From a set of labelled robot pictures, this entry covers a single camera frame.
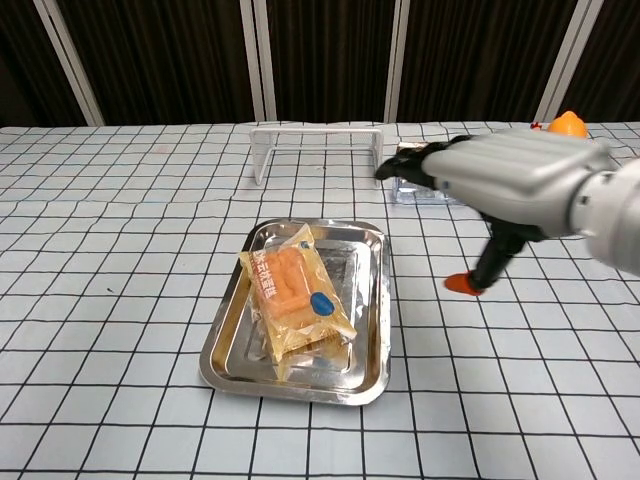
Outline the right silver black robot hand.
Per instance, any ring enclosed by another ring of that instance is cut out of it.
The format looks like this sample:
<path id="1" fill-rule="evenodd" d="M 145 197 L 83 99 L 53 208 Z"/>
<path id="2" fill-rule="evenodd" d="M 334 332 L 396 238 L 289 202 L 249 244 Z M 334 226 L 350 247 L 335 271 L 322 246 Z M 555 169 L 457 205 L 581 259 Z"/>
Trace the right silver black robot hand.
<path id="1" fill-rule="evenodd" d="M 400 148 L 375 177 L 442 192 L 488 222 L 490 238 L 475 267 L 444 282 L 450 291 L 478 296 L 526 243 L 578 233 L 573 211 L 588 202 L 584 188 L 614 169 L 607 149 L 594 141 L 507 129 Z"/>

